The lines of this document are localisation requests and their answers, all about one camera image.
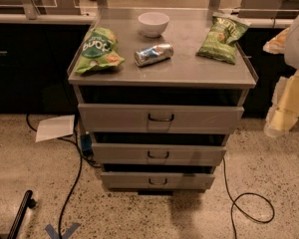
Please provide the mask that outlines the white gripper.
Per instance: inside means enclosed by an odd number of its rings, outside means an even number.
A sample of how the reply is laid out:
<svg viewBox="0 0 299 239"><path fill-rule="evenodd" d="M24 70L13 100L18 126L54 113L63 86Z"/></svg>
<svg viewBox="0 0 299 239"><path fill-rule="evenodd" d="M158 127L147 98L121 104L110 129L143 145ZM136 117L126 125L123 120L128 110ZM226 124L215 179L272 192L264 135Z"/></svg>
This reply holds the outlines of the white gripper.
<svg viewBox="0 0 299 239"><path fill-rule="evenodd" d="M269 54L283 54L286 28L267 41L263 51ZM270 137L280 137L286 134L299 120L299 71L292 77L281 77L277 82L272 96L272 106L269 108L264 126L264 133Z"/></svg>

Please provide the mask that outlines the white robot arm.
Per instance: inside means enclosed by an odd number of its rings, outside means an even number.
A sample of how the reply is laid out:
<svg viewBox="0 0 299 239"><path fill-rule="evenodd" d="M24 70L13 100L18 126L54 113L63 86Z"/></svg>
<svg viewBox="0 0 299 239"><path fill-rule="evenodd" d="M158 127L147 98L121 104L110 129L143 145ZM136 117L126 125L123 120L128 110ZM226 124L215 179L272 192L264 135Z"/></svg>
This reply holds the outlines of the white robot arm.
<svg viewBox="0 0 299 239"><path fill-rule="evenodd" d="M263 50L283 54L285 64L296 70L290 78L281 77L274 89L264 133L270 137L286 134L299 120L299 15L293 23L268 41Z"/></svg>

